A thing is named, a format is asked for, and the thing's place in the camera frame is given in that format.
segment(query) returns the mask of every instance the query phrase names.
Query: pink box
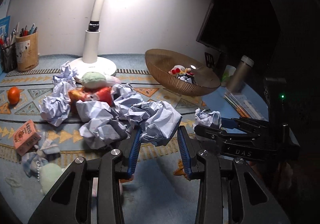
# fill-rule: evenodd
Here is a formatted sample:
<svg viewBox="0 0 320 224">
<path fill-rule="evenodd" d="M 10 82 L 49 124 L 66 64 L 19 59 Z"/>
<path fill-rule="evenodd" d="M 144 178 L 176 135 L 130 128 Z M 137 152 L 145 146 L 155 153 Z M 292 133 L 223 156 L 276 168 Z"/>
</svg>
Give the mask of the pink box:
<svg viewBox="0 0 320 224">
<path fill-rule="evenodd" d="M 37 133 L 35 123 L 29 120 L 14 132 L 13 145 L 17 153 L 22 156 L 40 139 L 41 137 Z"/>
</svg>

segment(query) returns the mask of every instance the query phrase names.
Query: bottle cap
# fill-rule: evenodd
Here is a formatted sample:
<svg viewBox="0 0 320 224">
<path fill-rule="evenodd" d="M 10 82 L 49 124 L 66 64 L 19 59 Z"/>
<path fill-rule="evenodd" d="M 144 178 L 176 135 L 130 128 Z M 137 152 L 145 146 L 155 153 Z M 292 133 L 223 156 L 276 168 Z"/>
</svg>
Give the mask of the bottle cap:
<svg viewBox="0 0 320 224">
<path fill-rule="evenodd" d="M 241 61 L 243 61 L 244 63 L 249 65 L 251 68 L 253 67 L 254 61 L 252 59 L 250 59 L 249 57 L 243 55 L 241 58 Z"/>
</svg>

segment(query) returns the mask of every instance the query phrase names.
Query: silver bolt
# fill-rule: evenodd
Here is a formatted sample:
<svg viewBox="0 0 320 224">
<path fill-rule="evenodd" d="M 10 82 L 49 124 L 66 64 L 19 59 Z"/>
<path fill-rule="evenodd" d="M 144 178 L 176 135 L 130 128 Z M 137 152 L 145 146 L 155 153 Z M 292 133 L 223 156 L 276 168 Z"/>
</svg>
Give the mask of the silver bolt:
<svg viewBox="0 0 320 224">
<path fill-rule="evenodd" d="M 83 163 L 83 161 L 84 161 L 84 158 L 83 158 L 83 157 L 77 157 L 77 158 L 75 159 L 75 162 L 76 162 L 76 163 Z"/>
<path fill-rule="evenodd" d="M 200 151 L 199 151 L 199 154 L 200 154 L 201 156 L 206 156 L 206 155 L 208 155 L 208 151 L 207 151 L 207 150 L 200 150 Z"/>
<path fill-rule="evenodd" d="M 119 149 L 113 149 L 112 151 L 111 151 L 111 154 L 112 155 L 118 155 L 120 153 L 120 150 Z"/>
<path fill-rule="evenodd" d="M 244 160 L 240 157 L 235 158 L 235 161 L 236 163 L 240 163 L 240 164 L 244 162 Z"/>
</svg>

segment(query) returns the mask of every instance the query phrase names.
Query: tangerine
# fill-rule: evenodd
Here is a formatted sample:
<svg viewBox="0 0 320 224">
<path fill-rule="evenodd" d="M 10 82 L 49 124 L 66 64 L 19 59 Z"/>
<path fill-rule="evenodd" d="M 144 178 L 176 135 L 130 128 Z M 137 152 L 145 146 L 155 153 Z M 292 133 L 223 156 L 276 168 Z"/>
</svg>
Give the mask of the tangerine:
<svg viewBox="0 0 320 224">
<path fill-rule="evenodd" d="M 8 91 L 8 100 L 11 105 L 15 105 L 20 100 L 20 90 L 14 86 Z"/>
</svg>

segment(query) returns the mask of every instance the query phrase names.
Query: brown ribbed bowl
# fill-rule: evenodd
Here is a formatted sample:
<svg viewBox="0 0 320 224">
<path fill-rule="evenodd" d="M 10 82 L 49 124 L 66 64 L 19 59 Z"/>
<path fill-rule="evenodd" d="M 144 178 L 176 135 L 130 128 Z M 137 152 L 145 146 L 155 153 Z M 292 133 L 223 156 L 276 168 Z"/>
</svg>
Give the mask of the brown ribbed bowl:
<svg viewBox="0 0 320 224">
<path fill-rule="evenodd" d="M 165 88 L 186 96 L 203 96 L 215 91 L 220 86 L 220 80 L 217 75 L 200 62 L 180 54 L 178 52 L 151 49 L 145 54 L 146 64 L 149 72 Z M 197 85 L 184 82 L 170 75 L 168 72 L 175 66 L 182 65 L 185 68 L 191 68 L 195 75 Z"/>
</svg>

